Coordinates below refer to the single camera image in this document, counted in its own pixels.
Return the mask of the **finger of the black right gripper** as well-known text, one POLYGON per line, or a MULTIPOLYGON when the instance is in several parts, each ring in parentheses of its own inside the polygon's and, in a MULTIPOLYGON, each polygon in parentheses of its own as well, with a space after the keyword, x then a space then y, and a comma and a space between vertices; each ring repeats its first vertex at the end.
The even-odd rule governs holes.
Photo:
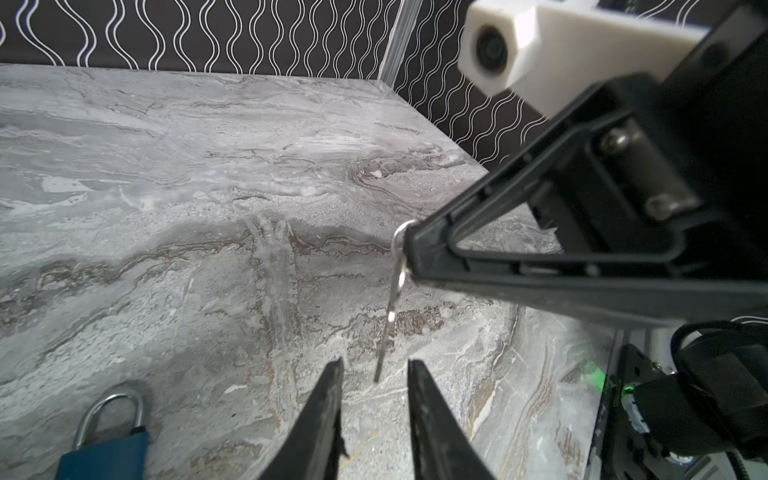
POLYGON ((563 248, 556 232, 539 225, 527 201, 544 170, 530 151, 556 117, 514 160, 407 232, 403 247, 415 281, 615 325, 662 326, 766 312, 767 278, 617 278, 559 270, 563 248))

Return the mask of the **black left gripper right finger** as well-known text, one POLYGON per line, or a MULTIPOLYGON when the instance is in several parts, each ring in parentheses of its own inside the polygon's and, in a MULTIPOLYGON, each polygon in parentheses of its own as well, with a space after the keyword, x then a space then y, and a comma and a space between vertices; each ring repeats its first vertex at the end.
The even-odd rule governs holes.
POLYGON ((407 382, 415 478, 493 479, 423 361, 408 361, 407 382))

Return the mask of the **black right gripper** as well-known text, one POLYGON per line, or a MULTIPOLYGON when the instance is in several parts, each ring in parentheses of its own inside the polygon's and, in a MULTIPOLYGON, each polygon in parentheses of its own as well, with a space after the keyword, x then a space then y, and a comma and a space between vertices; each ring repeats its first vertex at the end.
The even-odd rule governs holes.
POLYGON ((530 151, 528 204, 569 274, 767 278, 767 5, 741 1, 672 76, 590 88, 530 151))

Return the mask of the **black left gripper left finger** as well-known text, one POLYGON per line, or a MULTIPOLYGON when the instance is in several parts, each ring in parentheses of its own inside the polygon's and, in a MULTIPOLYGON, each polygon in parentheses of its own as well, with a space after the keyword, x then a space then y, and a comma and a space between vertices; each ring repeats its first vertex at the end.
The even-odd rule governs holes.
POLYGON ((341 435, 344 363, 328 362, 277 455, 260 479, 337 479, 347 457, 341 435))

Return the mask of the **blue padlock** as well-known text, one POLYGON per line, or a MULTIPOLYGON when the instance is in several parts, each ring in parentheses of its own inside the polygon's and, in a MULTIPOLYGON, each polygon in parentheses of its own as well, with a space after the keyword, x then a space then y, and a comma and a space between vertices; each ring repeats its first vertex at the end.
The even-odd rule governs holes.
POLYGON ((143 396, 135 389, 118 387, 106 392, 81 418, 72 450, 60 458, 55 479, 141 480, 149 445, 145 417, 143 396), (102 409, 110 402, 121 399, 129 400, 134 405, 130 432, 107 442, 88 444, 88 434, 92 427, 97 426, 102 409))

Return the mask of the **small silver key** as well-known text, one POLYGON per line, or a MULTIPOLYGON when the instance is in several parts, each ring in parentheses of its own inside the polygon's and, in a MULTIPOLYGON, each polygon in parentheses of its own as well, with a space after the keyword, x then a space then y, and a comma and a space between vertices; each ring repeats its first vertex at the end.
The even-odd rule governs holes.
POLYGON ((410 219, 403 222, 396 228, 391 238, 391 253, 393 254, 394 258, 394 271, 390 282, 389 298, 386 309, 386 321, 382 330, 382 337, 377 350, 377 363, 373 377, 375 384, 378 384, 381 380, 387 352, 387 345, 389 343, 389 338, 397 317, 398 302, 408 278, 408 260, 405 253, 403 252, 403 248, 398 244, 398 239, 407 232, 409 227, 415 226, 417 224, 418 221, 416 219, 410 219))

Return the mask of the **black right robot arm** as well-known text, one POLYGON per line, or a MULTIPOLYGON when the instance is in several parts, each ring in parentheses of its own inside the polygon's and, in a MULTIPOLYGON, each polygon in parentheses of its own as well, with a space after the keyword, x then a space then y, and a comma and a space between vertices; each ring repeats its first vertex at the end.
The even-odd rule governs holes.
POLYGON ((467 13, 463 70, 530 83, 544 133, 408 230, 419 283, 619 327, 679 323, 633 381, 671 454, 767 454, 767 5, 685 31, 545 1, 467 13))

